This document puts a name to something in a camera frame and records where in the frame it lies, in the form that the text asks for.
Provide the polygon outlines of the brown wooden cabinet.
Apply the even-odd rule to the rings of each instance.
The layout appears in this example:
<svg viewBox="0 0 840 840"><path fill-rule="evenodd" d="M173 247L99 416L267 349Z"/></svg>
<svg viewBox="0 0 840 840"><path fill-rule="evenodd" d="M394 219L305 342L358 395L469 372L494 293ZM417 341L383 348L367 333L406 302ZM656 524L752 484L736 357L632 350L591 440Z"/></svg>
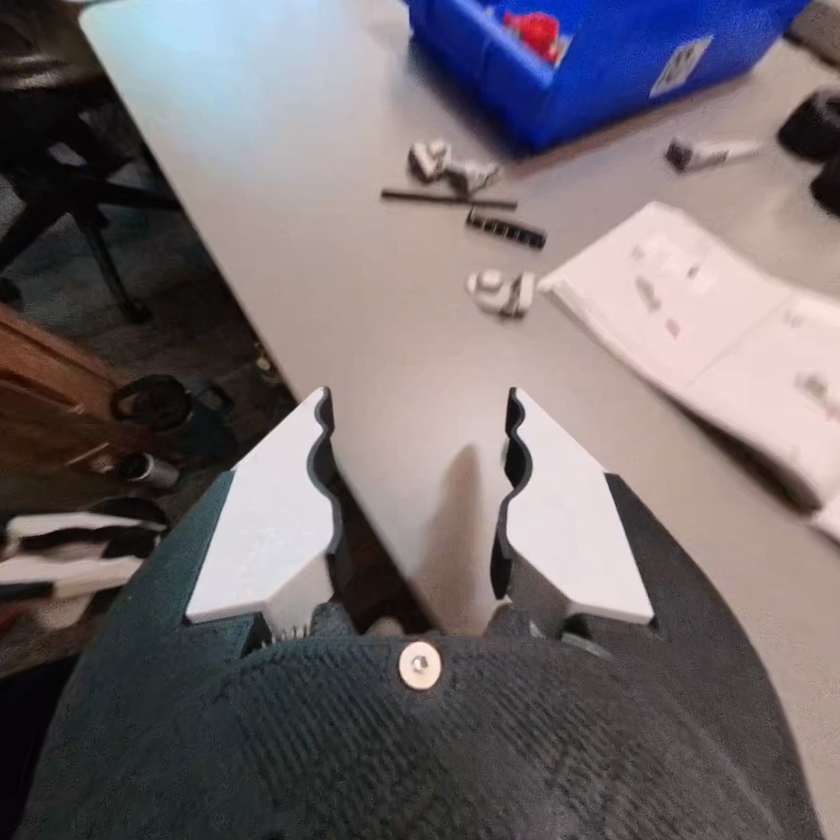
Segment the brown wooden cabinet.
<svg viewBox="0 0 840 840"><path fill-rule="evenodd" d="M111 413L129 378L99 357L1 306L3 471L109 472L144 448Z"/></svg>

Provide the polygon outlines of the black toy beam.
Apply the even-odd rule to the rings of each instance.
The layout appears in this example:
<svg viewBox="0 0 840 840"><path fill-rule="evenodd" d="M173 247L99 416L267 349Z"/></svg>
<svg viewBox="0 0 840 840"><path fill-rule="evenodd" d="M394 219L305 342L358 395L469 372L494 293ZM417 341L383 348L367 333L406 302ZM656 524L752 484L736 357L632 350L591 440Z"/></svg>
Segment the black toy beam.
<svg viewBox="0 0 840 840"><path fill-rule="evenodd" d="M469 210L465 225L482 234L532 250L543 250L548 237L538 227L512 218L480 213L474 207Z"/></svg>

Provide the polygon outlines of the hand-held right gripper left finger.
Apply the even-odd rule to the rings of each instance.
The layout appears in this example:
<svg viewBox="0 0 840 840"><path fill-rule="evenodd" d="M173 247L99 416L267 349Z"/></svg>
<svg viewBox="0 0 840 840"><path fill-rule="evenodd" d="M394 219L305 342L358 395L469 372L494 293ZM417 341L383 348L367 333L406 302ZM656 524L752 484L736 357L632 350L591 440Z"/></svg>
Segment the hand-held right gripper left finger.
<svg viewBox="0 0 840 840"><path fill-rule="evenodd" d="M332 394L305 398L233 468L185 619L258 615L271 634L307 634L337 588L343 549Z"/></svg>

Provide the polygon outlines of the grey toy piece assembly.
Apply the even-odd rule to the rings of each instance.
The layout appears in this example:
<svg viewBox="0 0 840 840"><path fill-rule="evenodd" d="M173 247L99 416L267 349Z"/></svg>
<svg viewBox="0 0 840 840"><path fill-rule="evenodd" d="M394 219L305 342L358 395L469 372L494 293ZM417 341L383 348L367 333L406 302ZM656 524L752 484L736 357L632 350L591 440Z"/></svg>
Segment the grey toy piece assembly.
<svg viewBox="0 0 840 840"><path fill-rule="evenodd" d="M479 310L502 319L521 319L534 303L537 275L524 271L505 276L497 269L471 273L465 282L467 293Z"/></svg>
<svg viewBox="0 0 840 840"><path fill-rule="evenodd" d="M472 196L501 177L496 162L459 158L445 140L417 141L407 154L407 166L424 184L446 182L459 196Z"/></svg>

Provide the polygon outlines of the black office chair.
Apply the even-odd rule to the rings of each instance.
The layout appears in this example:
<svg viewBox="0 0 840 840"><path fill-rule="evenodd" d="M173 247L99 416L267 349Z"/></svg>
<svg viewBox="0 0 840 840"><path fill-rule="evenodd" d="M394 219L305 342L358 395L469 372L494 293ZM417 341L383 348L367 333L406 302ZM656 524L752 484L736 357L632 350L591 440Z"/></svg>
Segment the black office chair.
<svg viewBox="0 0 840 840"><path fill-rule="evenodd" d="M104 241L102 206L181 211L159 189L118 184L132 161L82 118L118 103L110 79L81 43L78 9L67 2L2 2L1 173L22 207L1 240L4 273L36 239L69 216L123 316L151 314L131 298Z"/></svg>

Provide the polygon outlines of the black and white striped item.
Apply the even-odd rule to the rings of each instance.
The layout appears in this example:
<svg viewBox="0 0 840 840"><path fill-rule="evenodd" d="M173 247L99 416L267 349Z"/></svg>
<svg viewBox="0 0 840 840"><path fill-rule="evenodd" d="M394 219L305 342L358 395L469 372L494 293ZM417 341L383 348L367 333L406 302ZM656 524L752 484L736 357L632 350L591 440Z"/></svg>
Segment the black and white striped item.
<svg viewBox="0 0 840 840"><path fill-rule="evenodd" d="M27 613L47 631L76 625L97 595L130 581L170 530L163 509L137 497L3 515L2 627Z"/></svg>

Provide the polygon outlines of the grey toy panel red stickers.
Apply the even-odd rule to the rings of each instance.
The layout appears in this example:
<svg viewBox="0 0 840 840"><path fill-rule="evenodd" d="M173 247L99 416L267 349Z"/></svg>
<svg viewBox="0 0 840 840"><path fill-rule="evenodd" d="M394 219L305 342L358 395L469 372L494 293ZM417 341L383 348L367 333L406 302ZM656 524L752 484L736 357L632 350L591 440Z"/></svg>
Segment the grey toy panel red stickers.
<svg viewBox="0 0 840 840"><path fill-rule="evenodd" d="M766 144L757 140L707 142L673 139L664 158L675 172L686 175L751 158L764 151Z"/></svg>

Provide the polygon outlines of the black toy axle rod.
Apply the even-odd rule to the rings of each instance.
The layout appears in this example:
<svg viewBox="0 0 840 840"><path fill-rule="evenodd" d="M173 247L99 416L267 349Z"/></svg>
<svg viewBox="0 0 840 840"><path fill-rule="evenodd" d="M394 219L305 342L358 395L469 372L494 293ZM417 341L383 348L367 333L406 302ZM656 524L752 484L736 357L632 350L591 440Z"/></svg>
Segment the black toy axle rod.
<svg viewBox="0 0 840 840"><path fill-rule="evenodd" d="M518 209L518 202L498 198L474 198L459 195L442 194L439 192L408 191L395 188L384 188L380 192L380 199L393 203L425 203L447 206L481 207L513 212Z"/></svg>

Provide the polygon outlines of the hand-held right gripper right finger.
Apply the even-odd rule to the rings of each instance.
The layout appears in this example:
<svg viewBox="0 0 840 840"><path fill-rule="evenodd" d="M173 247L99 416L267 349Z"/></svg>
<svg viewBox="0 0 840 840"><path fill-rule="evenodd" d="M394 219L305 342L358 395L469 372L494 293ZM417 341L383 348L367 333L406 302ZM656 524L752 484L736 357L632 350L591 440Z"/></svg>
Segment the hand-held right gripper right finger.
<svg viewBox="0 0 840 840"><path fill-rule="evenodd" d="M545 636L579 616L648 626L655 610L601 463L513 386L505 420L511 486L490 582Z"/></svg>

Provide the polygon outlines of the pile of toy pieces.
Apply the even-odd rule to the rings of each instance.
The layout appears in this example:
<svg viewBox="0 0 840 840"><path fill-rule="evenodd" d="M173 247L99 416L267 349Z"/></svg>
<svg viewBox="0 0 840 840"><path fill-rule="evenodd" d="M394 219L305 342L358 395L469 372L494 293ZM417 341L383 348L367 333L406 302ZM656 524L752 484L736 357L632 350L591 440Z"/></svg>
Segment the pile of toy pieces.
<svg viewBox="0 0 840 840"><path fill-rule="evenodd" d="M560 21L543 12L515 14L504 12L502 25L541 60L557 67L564 55Z"/></svg>

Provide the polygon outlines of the white instruction booklet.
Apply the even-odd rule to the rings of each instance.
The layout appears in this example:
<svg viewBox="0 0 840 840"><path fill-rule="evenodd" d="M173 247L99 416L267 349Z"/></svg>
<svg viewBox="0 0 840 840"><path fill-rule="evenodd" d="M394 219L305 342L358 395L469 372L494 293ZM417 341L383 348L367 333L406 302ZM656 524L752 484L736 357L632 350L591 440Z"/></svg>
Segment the white instruction booklet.
<svg viewBox="0 0 840 840"><path fill-rule="evenodd" d="M636 375L751 452L838 543L837 300L768 275L661 203L538 289Z"/></svg>

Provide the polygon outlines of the blue bin with toy pieces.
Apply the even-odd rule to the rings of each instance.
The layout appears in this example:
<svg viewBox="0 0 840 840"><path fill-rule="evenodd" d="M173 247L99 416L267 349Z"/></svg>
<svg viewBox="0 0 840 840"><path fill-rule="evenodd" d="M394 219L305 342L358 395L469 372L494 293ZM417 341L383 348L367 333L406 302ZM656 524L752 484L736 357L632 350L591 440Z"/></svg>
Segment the blue bin with toy pieces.
<svg viewBox="0 0 840 840"><path fill-rule="evenodd" d="M806 1L405 3L415 40L500 123L539 152L751 71ZM560 21L560 64L502 25L505 11Z"/></svg>

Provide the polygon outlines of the black round container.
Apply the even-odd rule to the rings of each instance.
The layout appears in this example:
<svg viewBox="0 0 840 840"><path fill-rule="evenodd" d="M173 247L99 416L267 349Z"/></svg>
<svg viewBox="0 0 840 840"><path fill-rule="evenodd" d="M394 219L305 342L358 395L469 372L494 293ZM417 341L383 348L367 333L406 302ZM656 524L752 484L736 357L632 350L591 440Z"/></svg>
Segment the black round container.
<svg viewBox="0 0 840 840"><path fill-rule="evenodd" d="M184 465L233 457L238 441L230 420L235 402L213 381L184 383L168 374L141 377L115 390L115 420L143 429Z"/></svg>

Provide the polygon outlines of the black toy tyre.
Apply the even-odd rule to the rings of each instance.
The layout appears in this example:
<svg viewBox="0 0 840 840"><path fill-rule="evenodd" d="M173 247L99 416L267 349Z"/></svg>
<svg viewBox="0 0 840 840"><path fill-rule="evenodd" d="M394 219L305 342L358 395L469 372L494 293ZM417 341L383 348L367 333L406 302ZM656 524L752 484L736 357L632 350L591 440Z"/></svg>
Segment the black toy tyre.
<svg viewBox="0 0 840 840"><path fill-rule="evenodd" d="M828 214L839 218L839 156L827 161L810 184L816 203Z"/></svg>
<svg viewBox="0 0 840 840"><path fill-rule="evenodd" d="M791 113L776 134L786 151L814 163L839 152L839 90L816 90Z"/></svg>

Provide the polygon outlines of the grey desk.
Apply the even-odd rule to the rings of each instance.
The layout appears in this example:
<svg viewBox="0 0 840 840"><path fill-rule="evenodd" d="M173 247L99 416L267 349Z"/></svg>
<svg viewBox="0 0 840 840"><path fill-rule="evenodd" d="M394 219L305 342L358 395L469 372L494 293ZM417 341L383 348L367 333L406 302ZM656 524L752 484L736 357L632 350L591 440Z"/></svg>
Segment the grey desk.
<svg viewBox="0 0 840 840"><path fill-rule="evenodd" d="M520 386L621 475L706 572L770 672L827 837L838 838L838 551L687 416L542 297L496 322L469 273L552 270L648 202L681 208L777 277L838 293L838 222L803 164L770 151L680 177L671 138L772 135L834 80L778 44L740 83L516 163L409 45L400 2L120 2L81 25L296 396L332 390L332 447L395 563L444 629L478 634ZM543 250L466 226L471 206L407 166L445 140L502 174L475 207Z"/></svg>

